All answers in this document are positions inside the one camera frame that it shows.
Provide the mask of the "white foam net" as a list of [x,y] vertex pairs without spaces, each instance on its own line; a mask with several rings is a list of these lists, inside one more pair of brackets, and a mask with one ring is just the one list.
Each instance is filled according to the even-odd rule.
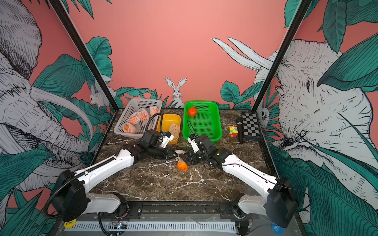
[[179,137],[180,127],[178,124],[171,124],[169,132],[173,135],[173,140],[176,140]]
[[182,159],[185,155],[185,151],[181,150],[181,149],[178,149],[178,150],[175,150],[176,154],[178,155],[176,158],[175,158],[175,161],[177,161],[178,163],[183,163],[184,160]]

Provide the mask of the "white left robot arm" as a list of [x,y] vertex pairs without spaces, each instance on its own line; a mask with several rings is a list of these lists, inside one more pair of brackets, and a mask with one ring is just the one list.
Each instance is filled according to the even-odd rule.
[[129,215],[130,207],[121,194],[94,194],[91,190],[147,157],[170,160],[178,157],[178,154],[161,145],[123,145],[116,154],[91,167],[76,172],[66,170],[59,175],[53,193],[42,209],[43,216],[70,222],[89,213],[109,213],[118,218]]

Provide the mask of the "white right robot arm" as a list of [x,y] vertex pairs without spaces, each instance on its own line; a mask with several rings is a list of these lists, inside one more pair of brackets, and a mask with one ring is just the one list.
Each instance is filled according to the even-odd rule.
[[287,178],[271,176],[245,163],[226,148],[217,148],[206,135],[191,135],[192,151],[181,156],[188,165],[207,163],[211,167],[238,178],[259,195],[243,195],[237,202],[234,215],[243,218],[256,213],[267,216],[276,225],[287,228],[298,208],[295,189]]

